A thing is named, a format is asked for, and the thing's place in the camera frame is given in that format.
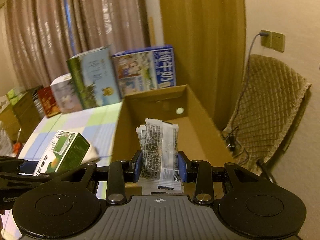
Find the clear printed snack packets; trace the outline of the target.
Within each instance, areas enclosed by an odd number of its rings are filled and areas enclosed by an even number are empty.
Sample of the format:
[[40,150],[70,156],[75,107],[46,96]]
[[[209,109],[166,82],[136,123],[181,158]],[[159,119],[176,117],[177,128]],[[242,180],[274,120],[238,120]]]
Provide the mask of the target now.
[[179,126],[147,118],[136,128],[142,150],[142,170],[138,185],[144,195],[183,193],[178,170]]

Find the green medicine box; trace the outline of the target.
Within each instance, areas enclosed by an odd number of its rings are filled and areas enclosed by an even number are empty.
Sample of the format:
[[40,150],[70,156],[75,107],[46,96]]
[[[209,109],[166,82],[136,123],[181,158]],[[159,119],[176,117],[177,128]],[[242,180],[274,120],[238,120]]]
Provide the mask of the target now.
[[41,156],[33,176],[69,171],[81,165],[90,143],[78,132],[58,130]]

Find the white knitted cloth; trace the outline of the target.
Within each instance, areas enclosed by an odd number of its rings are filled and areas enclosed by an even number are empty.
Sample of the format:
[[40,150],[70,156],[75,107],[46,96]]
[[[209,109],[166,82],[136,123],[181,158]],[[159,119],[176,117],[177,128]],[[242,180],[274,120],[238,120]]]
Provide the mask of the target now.
[[81,161],[81,165],[89,162],[95,162],[99,159],[99,154],[94,146],[90,145],[89,149],[87,150],[86,154],[84,155],[83,160]]

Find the brown cardboard box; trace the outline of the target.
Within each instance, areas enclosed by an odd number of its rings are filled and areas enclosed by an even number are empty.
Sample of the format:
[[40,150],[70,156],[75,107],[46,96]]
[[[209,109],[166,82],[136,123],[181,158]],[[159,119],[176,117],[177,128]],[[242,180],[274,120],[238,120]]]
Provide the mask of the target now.
[[182,183],[178,152],[222,167],[232,162],[220,132],[188,86],[151,90],[124,98],[112,160],[127,160],[128,196],[190,193]]

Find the checkered tablecloth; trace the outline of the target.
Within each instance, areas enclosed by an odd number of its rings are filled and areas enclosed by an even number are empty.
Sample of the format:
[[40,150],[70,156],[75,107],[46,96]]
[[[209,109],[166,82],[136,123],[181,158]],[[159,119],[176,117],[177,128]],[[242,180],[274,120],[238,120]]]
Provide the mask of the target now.
[[58,130],[80,133],[95,147],[98,166],[111,162],[114,132],[122,103],[43,118],[22,148],[19,158],[39,160]]

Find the stacked cardboard boxes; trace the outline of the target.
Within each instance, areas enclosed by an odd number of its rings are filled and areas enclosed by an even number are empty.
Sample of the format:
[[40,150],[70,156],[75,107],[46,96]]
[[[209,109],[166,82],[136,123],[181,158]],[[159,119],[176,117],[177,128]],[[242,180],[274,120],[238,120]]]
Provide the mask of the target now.
[[22,94],[12,105],[6,96],[1,96],[1,121],[11,141],[26,142],[41,121],[39,112],[33,101],[32,91]]

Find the red gift box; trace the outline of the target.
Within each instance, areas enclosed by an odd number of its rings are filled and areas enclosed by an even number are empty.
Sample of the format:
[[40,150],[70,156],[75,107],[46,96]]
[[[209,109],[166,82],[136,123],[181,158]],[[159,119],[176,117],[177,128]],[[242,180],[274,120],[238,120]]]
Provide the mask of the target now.
[[47,118],[51,118],[61,113],[50,87],[39,89],[37,95]]

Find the white appliance box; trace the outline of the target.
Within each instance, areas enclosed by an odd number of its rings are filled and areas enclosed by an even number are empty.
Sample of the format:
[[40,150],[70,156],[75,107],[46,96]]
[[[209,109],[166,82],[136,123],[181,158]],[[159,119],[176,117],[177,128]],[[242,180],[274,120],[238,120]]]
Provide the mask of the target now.
[[57,77],[50,88],[62,114],[83,110],[70,73]]

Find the blue milk carton box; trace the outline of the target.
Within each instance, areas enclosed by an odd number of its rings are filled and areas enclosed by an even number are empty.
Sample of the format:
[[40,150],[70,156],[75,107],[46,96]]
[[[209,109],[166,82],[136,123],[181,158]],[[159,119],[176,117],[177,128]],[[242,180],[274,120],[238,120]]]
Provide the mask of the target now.
[[126,50],[112,56],[123,97],[176,86],[175,56],[171,45]]

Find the green milk carton box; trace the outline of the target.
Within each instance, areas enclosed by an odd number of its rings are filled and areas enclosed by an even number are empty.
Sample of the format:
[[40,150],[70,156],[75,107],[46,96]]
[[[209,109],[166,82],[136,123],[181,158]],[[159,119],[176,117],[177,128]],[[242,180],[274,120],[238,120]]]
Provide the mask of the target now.
[[75,91],[84,109],[121,102],[108,47],[99,47],[67,60]]

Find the quilted brown chair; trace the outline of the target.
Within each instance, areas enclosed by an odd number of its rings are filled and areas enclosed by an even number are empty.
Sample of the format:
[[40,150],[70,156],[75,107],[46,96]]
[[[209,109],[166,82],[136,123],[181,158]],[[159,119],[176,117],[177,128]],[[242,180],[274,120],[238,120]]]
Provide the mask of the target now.
[[268,163],[290,143],[311,85],[284,62],[257,54],[249,57],[243,85],[222,133],[235,139],[234,161],[260,175],[257,162]]

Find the wooden stick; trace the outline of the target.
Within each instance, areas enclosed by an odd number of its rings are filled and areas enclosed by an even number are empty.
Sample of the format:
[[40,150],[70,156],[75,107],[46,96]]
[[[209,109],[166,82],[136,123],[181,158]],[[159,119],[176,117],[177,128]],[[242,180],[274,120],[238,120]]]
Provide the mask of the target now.
[[150,45],[155,46],[156,45],[156,38],[155,38],[155,30],[154,30],[154,24],[153,24],[153,17],[150,16],[148,18],[148,28],[149,28],[149,38],[150,38]]

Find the wooden wardrobe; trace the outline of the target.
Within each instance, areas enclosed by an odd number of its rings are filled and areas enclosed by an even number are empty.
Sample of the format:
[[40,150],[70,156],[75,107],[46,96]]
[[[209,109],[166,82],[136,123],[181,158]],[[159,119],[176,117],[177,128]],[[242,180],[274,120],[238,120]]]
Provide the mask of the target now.
[[245,61],[244,0],[159,0],[164,41],[175,54],[178,85],[189,85],[218,129],[241,91]]

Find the brown shiny curtain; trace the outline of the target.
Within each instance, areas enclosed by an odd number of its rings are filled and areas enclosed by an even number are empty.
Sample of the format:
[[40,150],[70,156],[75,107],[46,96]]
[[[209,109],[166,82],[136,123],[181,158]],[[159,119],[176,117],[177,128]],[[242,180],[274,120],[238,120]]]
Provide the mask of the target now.
[[150,43],[145,0],[6,0],[4,9],[14,73],[24,88],[47,87],[78,53]]

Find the wall power socket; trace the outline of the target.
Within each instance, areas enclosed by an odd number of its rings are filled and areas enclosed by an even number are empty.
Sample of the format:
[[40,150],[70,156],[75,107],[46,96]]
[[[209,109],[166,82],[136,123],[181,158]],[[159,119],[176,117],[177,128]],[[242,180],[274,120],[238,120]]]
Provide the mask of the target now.
[[267,30],[260,31],[260,44],[262,47],[271,48],[272,47],[272,32]]

